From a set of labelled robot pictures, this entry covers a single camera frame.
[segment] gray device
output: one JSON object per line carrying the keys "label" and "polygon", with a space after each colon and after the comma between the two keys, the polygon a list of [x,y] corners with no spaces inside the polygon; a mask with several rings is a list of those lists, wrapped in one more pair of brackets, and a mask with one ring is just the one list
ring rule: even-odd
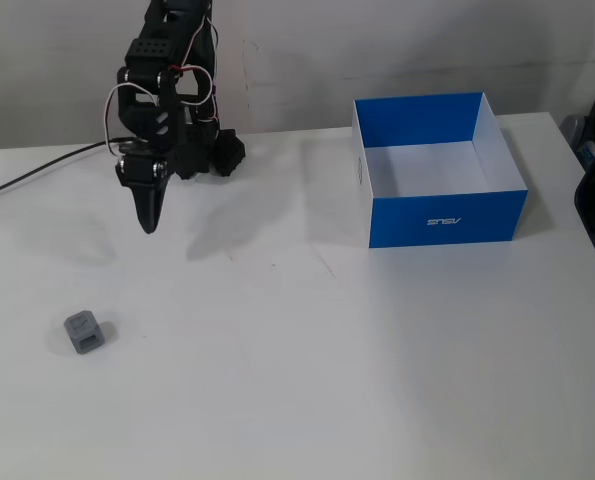
{"label": "gray device", "polygon": [[64,322],[70,341],[77,353],[84,355],[101,347],[105,340],[92,312],[81,312]]}

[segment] white table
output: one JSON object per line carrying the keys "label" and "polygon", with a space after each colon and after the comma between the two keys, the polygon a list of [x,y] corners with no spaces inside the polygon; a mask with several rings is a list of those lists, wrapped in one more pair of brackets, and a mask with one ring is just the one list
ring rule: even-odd
{"label": "white table", "polygon": [[152,236],[103,150],[0,195],[0,479],[595,480],[582,169],[549,115],[500,123],[511,243],[364,248],[349,129],[244,137]]}

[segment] blue box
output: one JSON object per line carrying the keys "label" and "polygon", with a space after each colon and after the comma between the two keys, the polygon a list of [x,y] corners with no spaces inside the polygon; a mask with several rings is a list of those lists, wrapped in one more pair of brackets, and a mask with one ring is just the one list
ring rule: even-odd
{"label": "blue box", "polygon": [[370,248],[512,240],[528,194],[483,93],[355,101]]}

